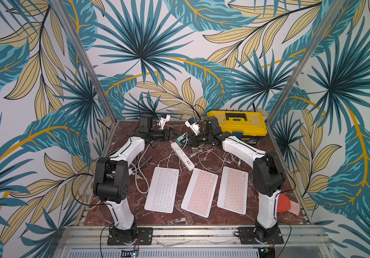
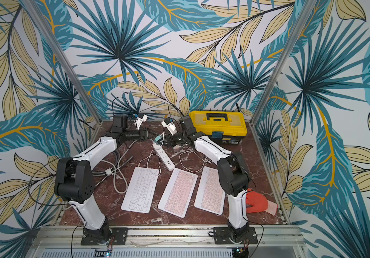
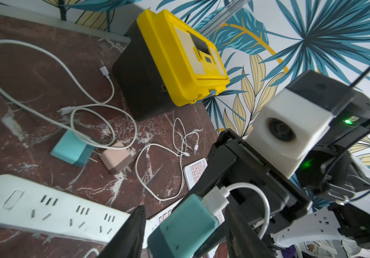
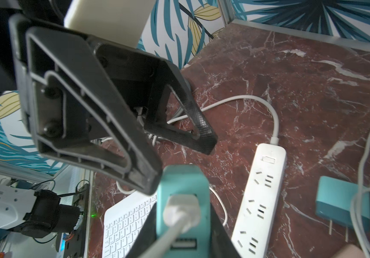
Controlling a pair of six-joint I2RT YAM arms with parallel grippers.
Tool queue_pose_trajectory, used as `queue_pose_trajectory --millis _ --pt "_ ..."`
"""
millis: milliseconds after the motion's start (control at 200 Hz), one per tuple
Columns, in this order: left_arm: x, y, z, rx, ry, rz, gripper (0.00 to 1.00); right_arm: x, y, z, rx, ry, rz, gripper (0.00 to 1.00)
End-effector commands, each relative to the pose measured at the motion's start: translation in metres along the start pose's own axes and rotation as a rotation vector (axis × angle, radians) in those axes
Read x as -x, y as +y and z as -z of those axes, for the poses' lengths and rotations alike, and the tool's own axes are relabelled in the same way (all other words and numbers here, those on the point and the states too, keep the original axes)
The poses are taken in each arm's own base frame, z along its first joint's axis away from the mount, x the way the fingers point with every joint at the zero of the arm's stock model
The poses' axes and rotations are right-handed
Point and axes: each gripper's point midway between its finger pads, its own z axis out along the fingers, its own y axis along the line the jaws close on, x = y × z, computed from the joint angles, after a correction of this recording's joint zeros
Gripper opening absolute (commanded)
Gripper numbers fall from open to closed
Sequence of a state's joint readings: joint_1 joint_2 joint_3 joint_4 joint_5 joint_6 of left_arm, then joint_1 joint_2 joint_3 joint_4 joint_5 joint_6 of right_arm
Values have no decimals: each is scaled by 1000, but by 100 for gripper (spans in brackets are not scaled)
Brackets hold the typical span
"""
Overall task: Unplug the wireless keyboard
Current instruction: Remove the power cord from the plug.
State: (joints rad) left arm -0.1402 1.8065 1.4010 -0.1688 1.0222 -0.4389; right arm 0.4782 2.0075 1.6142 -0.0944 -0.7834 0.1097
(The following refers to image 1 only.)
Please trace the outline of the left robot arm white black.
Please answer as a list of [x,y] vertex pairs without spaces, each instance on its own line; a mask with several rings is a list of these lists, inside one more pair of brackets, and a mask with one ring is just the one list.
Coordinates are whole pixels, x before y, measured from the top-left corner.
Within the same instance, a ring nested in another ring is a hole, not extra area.
[[130,187],[129,166],[145,146],[154,141],[168,141],[173,137],[172,129],[165,124],[170,115],[157,116],[158,130],[153,129],[153,116],[139,118],[137,129],[115,154],[101,157],[96,163],[93,193],[109,208],[114,219],[112,230],[133,237],[137,234],[134,215],[127,201]]

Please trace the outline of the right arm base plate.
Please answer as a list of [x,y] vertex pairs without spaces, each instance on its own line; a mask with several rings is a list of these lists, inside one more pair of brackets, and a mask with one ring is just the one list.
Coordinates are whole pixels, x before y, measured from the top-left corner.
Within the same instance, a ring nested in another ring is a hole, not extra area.
[[278,226],[270,229],[263,229],[261,227],[239,227],[234,235],[239,238],[242,245],[253,244],[283,244],[284,240],[282,233]]

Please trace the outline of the white power strip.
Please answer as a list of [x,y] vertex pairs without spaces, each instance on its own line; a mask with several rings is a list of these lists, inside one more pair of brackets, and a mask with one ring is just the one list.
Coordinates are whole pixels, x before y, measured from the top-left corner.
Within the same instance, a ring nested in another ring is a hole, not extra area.
[[188,171],[193,171],[195,169],[194,163],[190,160],[183,149],[177,144],[177,142],[171,143],[171,148],[175,154],[180,158],[181,162],[186,166]]

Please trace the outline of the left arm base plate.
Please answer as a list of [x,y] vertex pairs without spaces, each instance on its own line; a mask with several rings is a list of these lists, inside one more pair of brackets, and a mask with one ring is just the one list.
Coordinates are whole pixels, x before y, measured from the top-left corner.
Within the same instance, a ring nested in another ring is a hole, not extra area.
[[120,230],[115,227],[109,229],[107,244],[109,246],[137,245],[149,246],[152,244],[152,227],[132,227],[130,230]]

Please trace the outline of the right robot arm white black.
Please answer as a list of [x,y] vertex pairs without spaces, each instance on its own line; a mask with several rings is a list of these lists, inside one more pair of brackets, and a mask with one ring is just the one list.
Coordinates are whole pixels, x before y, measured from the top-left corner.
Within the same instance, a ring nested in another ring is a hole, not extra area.
[[278,198],[286,180],[284,168],[276,152],[259,150],[229,132],[223,132],[216,117],[204,120],[206,131],[200,131],[195,118],[184,123],[191,129],[190,146],[201,144],[221,146],[226,152],[235,155],[247,163],[253,171],[253,184],[259,192],[259,213],[256,219],[256,231],[264,238],[276,233],[279,229],[277,221]]

